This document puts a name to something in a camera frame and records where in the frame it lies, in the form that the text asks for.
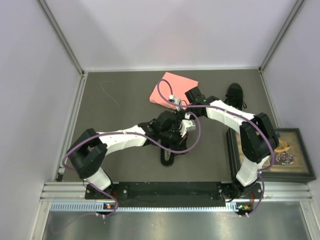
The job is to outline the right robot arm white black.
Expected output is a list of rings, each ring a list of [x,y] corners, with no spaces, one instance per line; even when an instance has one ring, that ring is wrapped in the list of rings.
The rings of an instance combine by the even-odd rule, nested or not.
[[[245,198],[251,193],[258,174],[270,169],[276,161],[275,149],[279,146],[279,138],[268,115],[243,112],[213,96],[206,98],[198,87],[185,95],[189,105],[182,105],[173,94],[169,95],[169,100],[177,108],[190,110],[197,117],[218,121],[239,134],[244,160],[235,175],[233,192],[237,197]]]

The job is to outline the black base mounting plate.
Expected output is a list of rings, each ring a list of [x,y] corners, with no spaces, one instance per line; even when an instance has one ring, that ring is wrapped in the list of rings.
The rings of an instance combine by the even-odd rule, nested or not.
[[[244,193],[232,183],[222,182],[119,182],[106,191],[120,207],[222,207],[225,200],[258,200],[262,193],[258,182]]]

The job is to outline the pink folded cloth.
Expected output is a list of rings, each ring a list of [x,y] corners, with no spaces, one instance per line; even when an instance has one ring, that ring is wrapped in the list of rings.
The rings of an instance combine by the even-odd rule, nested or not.
[[[197,87],[199,84],[198,81],[169,72],[166,72],[162,78],[170,83],[173,95],[175,97],[180,98],[181,100],[183,100],[183,103],[186,103],[187,105],[190,104],[189,100],[185,95],[185,92]],[[162,95],[168,100],[171,94],[170,87],[168,86],[168,84],[162,81],[159,85],[159,89]],[[176,109],[175,106],[167,103],[161,98],[161,96],[158,93],[157,86],[154,87],[154,90],[149,97],[149,101],[153,104],[158,104],[168,109]]]

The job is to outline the dark framed compartment box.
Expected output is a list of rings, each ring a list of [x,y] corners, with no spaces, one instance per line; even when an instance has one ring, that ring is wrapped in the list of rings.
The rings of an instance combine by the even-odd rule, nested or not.
[[[267,182],[307,184],[316,179],[312,164],[298,128],[276,128],[279,146],[274,150],[273,166],[261,174]],[[231,177],[244,161],[240,135],[233,129],[226,132]]]

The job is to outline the aluminium frame rail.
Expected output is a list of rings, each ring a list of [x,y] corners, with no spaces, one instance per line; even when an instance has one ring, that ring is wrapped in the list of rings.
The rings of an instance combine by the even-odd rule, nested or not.
[[[204,196],[218,199],[221,193],[235,195],[229,182],[116,182],[108,193],[126,197],[137,196]],[[312,199],[307,184],[288,182],[257,182],[249,192],[255,198],[263,194],[265,201],[309,201]],[[81,182],[46,182],[40,199],[43,201],[80,201],[91,199],[91,188]]]

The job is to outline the black sneaker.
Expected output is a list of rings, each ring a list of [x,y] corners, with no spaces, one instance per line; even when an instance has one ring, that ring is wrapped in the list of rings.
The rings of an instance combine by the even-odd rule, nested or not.
[[[247,108],[247,104],[244,102],[243,89],[238,83],[232,83],[229,86],[224,103],[240,111]]]
[[[184,151],[187,149],[187,140],[184,139],[180,142],[168,142],[168,141],[164,141],[161,140],[160,144],[170,150],[174,150],[174,151]],[[173,153],[171,151],[165,150],[165,149],[160,149],[160,163],[165,166],[165,167],[170,167],[174,164],[175,161],[175,156],[178,155],[183,155],[185,153]]]

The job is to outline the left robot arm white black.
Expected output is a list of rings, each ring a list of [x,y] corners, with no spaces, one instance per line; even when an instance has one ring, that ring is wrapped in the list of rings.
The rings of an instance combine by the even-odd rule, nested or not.
[[[158,118],[128,129],[96,132],[89,128],[71,145],[67,158],[78,177],[94,185],[97,194],[106,199],[113,194],[114,187],[101,167],[105,156],[131,147],[160,144],[163,150],[171,153],[169,159],[161,156],[160,161],[164,166],[170,166],[174,155],[187,151],[188,131],[195,127],[195,122],[185,113],[166,110]]]

